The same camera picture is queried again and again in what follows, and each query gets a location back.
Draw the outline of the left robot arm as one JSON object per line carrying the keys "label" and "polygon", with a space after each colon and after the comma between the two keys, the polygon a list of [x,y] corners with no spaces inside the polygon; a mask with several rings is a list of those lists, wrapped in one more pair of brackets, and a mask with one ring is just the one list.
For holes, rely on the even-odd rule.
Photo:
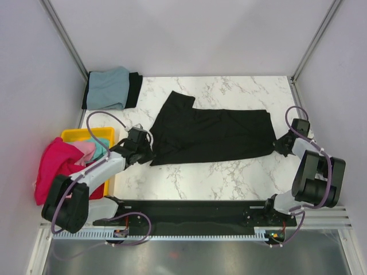
{"label": "left robot arm", "polygon": [[70,176],[57,175],[42,208],[43,219],[51,222],[51,232],[77,233],[88,222],[109,221],[121,225],[126,212],[110,196],[91,201],[89,198],[105,181],[135,163],[154,158],[150,142],[143,137],[122,139],[94,164]]}

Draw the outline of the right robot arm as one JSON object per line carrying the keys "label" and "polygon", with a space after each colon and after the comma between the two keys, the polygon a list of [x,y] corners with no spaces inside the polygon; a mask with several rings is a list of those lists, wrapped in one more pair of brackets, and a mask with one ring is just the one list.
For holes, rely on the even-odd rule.
{"label": "right robot arm", "polygon": [[277,152],[293,154],[300,158],[292,187],[282,194],[274,194],[266,200],[263,220],[277,225],[283,214],[296,214],[298,210],[337,205],[346,162],[324,152],[314,141],[293,137],[289,132],[275,143]]}

